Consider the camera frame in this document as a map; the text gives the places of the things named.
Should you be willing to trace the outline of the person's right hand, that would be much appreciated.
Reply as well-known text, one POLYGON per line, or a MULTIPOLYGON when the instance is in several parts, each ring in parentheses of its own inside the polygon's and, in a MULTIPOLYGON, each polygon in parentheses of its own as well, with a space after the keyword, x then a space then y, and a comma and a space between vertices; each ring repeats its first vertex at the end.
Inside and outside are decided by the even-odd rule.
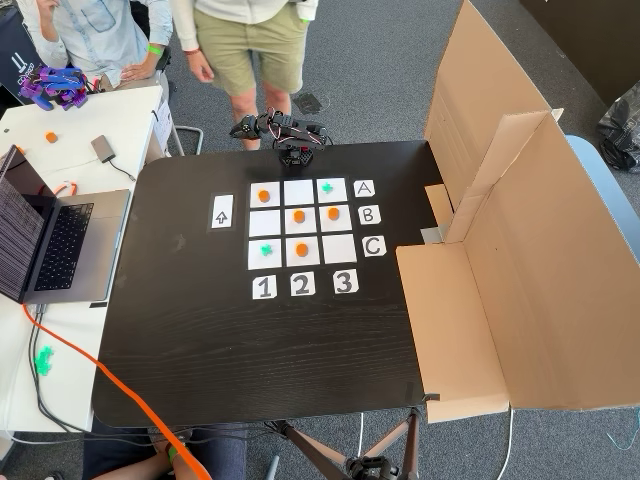
POLYGON ((214 80, 214 73, 200 49, 184 52, 190 71, 202 83, 211 83, 214 80))

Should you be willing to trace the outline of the person's left hand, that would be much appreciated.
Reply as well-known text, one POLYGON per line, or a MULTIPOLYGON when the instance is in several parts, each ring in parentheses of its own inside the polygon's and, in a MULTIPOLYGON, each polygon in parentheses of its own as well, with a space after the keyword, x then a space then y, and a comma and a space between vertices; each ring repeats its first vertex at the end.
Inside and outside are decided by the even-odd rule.
POLYGON ((157 59, 156 54, 148 52, 141 63, 130 64, 123 68, 121 81, 129 82, 150 78, 156 71, 157 59))

